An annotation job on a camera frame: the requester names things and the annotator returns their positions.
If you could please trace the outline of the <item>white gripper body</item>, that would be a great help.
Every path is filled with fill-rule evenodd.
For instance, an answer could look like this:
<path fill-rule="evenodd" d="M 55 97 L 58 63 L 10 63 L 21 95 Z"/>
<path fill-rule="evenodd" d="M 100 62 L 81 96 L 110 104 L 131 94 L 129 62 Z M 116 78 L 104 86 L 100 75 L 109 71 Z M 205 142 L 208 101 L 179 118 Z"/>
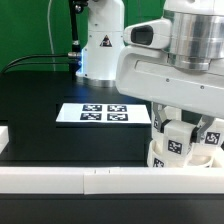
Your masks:
<path fill-rule="evenodd" d="M 124 30 L 116 87 L 124 95 L 224 119 L 224 23 L 162 17 Z"/>

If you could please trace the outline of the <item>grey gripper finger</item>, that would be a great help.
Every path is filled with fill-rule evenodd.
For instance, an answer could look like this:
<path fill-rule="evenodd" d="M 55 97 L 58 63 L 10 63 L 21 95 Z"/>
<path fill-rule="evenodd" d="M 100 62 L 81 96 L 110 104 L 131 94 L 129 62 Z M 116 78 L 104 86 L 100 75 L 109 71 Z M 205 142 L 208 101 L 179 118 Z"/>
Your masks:
<path fill-rule="evenodd" d="M 207 115 L 202 115 L 196 126 L 196 143 L 204 139 L 206 130 L 213 124 L 214 118 Z"/>
<path fill-rule="evenodd" d="M 166 105 L 159 103 L 152 104 L 152 110 L 155 115 L 156 129 L 159 133 L 164 132 L 164 127 L 170 122 L 165 112 Z"/>

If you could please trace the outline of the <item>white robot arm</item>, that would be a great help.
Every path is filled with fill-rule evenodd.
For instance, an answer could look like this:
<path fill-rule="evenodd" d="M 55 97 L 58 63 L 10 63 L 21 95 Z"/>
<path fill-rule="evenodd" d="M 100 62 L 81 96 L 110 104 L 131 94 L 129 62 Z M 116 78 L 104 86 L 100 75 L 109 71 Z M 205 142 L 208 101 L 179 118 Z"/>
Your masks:
<path fill-rule="evenodd" d="M 126 27 L 122 0 L 85 0 L 88 40 L 77 78 L 115 86 L 153 103 L 159 131 L 169 121 L 160 107 L 198 113 L 196 141 L 224 119 L 224 0 L 165 0 L 161 18 Z"/>

